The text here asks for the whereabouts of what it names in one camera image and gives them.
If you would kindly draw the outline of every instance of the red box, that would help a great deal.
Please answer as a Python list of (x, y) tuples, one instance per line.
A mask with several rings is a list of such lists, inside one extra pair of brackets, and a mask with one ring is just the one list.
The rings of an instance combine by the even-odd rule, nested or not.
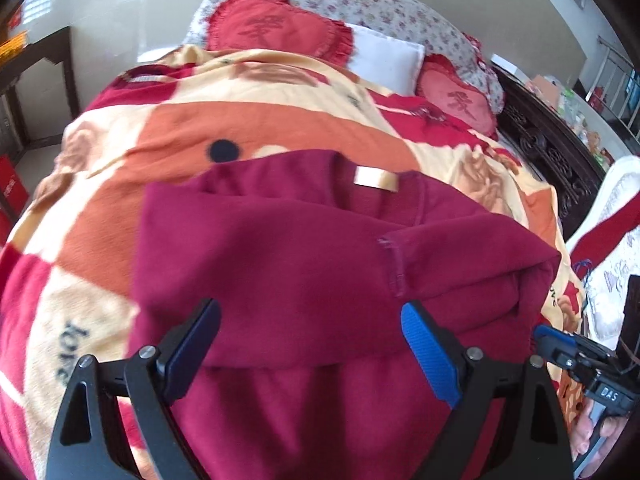
[[(29, 199), (29, 193), (24, 189), (20, 177), (6, 155), (0, 156), (0, 190), (4, 194), (11, 209), (19, 215)], [(4, 245), (11, 232), (12, 224), (7, 215), (0, 211), (0, 244)]]

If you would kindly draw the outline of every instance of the screw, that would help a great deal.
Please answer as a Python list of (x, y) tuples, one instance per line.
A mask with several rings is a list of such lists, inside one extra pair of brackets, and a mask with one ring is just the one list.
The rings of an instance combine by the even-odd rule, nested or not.
[(466, 356), (472, 361), (479, 361), (484, 357), (484, 352), (482, 352), (482, 350), (477, 346), (471, 346), (466, 349)]
[(542, 368), (545, 365), (545, 360), (539, 355), (532, 355), (529, 358), (529, 364), (534, 368)]
[(87, 368), (91, 363), (94, 362), (94, 356), (87, 354), (83, 355), (78, 359), (78, 366), (81, 368)]
[(138, 352), (138, 355), (143, 359), (149, 359), (156, 355), (156, 347), (153, 345), (143, 346)]

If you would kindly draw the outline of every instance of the black dot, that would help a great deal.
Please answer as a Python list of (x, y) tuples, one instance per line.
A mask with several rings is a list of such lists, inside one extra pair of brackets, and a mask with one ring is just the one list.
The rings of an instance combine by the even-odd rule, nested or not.
[(213, 162), (231, 162), (239, 156), (240, 148), (232, 140), (218, 139), (209, 146), (209, 158)]

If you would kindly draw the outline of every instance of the red sweater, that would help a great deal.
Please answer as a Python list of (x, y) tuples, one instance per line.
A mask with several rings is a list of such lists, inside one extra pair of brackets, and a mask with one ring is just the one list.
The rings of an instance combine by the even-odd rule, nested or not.
[(402, 337), (409, 300), (491, 357), (529, 354), (559, 253), (423, 174), (392, 193), (355, 185), (355, 168), (309, 150), (146, 189), (129, 349), (200, 298), (220, 302), (220, 333), (173, 409), (216, 480), (409, 478), (449, 413)]

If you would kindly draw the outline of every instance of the floor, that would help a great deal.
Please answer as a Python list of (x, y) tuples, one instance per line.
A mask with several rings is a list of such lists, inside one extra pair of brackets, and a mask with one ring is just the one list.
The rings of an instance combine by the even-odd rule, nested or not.
[(22, 181), (22, 185), (30, 196), (33, 196), (33, 192), (40, 181), (53, 171), (53, 161), (58, 156), (58, 153), (60, 153), (59, 144), (37, 150), (29, 150), (18, 162), (15, 169)]

